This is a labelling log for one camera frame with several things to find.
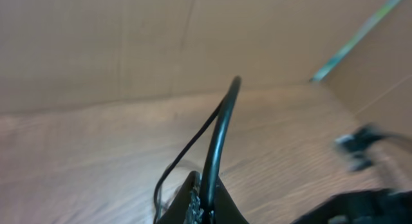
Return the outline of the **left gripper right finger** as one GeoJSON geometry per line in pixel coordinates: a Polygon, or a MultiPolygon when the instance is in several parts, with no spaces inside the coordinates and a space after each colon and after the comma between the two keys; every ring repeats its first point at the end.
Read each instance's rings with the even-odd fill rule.
{"type": "Polygon", "coordinates": [[[248,224],[220,178],[216,182],[214,216],[215,224],[248,224]]]}

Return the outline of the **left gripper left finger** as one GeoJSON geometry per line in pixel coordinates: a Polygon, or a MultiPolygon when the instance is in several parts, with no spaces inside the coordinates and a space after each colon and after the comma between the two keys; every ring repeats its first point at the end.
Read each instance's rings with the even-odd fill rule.
{"type": "Polygon", "coordinates": [[[160,204],[158,196],[160,191],[156,188],[154,195],[154,223],[201,223],[200,199],[198,197],[199,186],[200,174],[196,171],[191,171],[165,211],[162,210],[164,206],[160,204]]]}

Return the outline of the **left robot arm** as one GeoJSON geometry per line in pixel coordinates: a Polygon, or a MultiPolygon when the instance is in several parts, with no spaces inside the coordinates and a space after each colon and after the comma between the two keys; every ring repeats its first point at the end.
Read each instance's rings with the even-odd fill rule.
{"type": "MultiPolygon", "coordinates": [[[[221,180],[216,183],[212,219],[203,216],[198,197],[200,174],[189,173],[170,207],[154,223],[246,223],[221,180]]],[[[411,192],[389,189],[347,192],[332,196],[293,224],[317,223],[411,223],[411,192]]]]}

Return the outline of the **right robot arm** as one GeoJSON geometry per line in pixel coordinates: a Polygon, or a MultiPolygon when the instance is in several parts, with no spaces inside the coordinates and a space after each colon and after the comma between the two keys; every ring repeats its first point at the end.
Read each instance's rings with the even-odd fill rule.
{"type": "Polygon", "coordinates": [[[354,132],[337,137],[333,148],[342,157],[350,173],[374,168],[377,178],[386,187],[399,190],[400,185],[388,164],[373,150],[379,142],[391,142],[399,149],[411,153],[411,137],[391,131],[380,130],[369,123],[354,132]]]}

